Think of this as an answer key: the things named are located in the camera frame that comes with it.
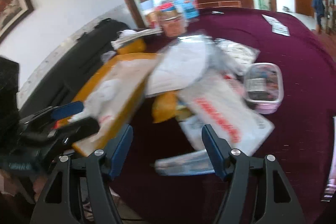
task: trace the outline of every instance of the clutter of items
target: clutter of items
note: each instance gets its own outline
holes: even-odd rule
[[[123,31],[112,42],[115,52],[102,56],[102,68],[80,90],[74,101],[83,112],[59,125],[94,117],[97,134],[73,145],[82,155],[104,147],[123,124],[130,122],[144,98],[155,97],[153,122],[175,118],[195,152],[155,162],[161,175],[198,175],[214,169],[202,142],[201,131],[210,124],[220,138],[251,156],[273,131],[262,114],[280,106],[284,88],[280,68],[254,63],[258,49],[213,39],[205,33],[177,34],[160,52],[143,53],[143,37],[160,35],[161,28]]]
[[[168,37],[185,33],[189,22],[199,16],[196,0],[154,0],[153,5],[144,11],[146,20],[151,28],[162,27]]]

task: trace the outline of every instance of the table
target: table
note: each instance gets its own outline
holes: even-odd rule
[[[280,67],[285,96],[277,112],[266,116],[275,129],[255,156],[276,156],[298,196],[307,223],[313,223],[326,205],[320,198],[333,151],[335,63],[317,37],[289,14],[243,8],[216,10],[225,15],[212,15],[211,9],[205,9],[198,21],[190,24],[188,33],[203,29],[214,38],[258,48],[261,53],[256,62]],[[262,14],[276,17],[289,28],[291,36],[272,33]],[[154,37],[147,41],[148,49],[156,51],[169,41]],[[214,174],[191,177],[156,174],[155,160],[192,152],[193,148],[175,119],[152,123],[153,101],[146,99],[130,122],[134,140],[120,176],[110,186],[152,224],[212,223],[227,185]]]

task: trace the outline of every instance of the blue gripper pad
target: blue gripper pad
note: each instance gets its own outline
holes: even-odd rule
[[[126,124],[121,128],[118,135],[105,146],[106,158],[110,160],[109,176],[112,180],[120,175],[132,141],[133,129],[130,125]]]
[[[53,110],[53,112],[51,113],[51,117],[58,121],[61,119],[64,119],[66,117],[75,115],[79,112],[82,112],[84,109],[84,105],[82,102],[80,101],[76,101],[73,103],[69,103],[63,106],[60,106],[58,108],[56,108],[55,110]]]
[[[216,132],[209,124],[206,124],[202,128],[202,141],[208,152],[216,175],[224,180],[228,175],[226,172],[226,162],[229,159],[231,147],[225,139],[221,139],[217,136]]]

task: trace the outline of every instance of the blue shirt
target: blue shirt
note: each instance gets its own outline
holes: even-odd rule
[[[323,1],[322,0],[313,0],[313,3],[311,5],[315,12],[317,13],[317,15],[324,15],[324,10],[325,10],[325,7],[323,5]]]

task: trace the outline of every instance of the framed painting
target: framed painting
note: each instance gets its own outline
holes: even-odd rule
[[[32,11],[30,0],[0,0],[0,43]]]

